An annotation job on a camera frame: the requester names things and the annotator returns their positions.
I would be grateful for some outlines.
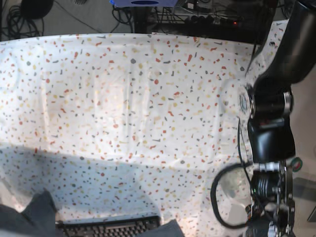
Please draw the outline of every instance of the gray cloth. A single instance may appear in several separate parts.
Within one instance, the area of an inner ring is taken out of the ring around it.
[[[56,207],[48,191],[35,195],[21,213],[0,205],[0,237],[64,237],[55,228]],[[184,237],[173,220],[137,237]]]

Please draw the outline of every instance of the keyboard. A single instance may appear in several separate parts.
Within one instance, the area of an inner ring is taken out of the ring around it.
[[[159,226],[158,216],[99,223],[56,224],[56,228],[67,237],[134,237]]]

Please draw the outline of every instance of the terrazzo pattern fabric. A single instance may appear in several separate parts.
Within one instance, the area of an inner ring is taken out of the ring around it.
[[[244,83],[251,45],[72,35],[0,51],[0,178],[17,210],[49,190],[64,221],[156,214],[187,237],[225,236],[209,192],[238,162],[229,91]]]

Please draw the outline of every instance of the table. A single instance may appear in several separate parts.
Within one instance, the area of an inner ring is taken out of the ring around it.
[[[285,27],[274,23],[270,39]],[[245,83],[252,45],[96,34],[13,40],[0,51],[4,204],[21,211],[49,190],[64,221],[158,214],[187,237],[228,233],[209,189],[238,162],[228,88]],[[267,65],[259,62],[248,80]],[[226,219],[231,202],[220,187],[218,200]]]

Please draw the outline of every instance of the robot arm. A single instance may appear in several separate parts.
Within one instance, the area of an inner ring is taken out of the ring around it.
[[[290,128],[293,108],[291,85],[302,81],[316,62],[316,1],[298,0],[274,60],[248,88],[251,115],[248,136],[254,173],[250,218],[262,213],[261,203],[274,204],[269,212],[268,237],[293,235],[295,202],[292,170],[286,160],[295,156]]]

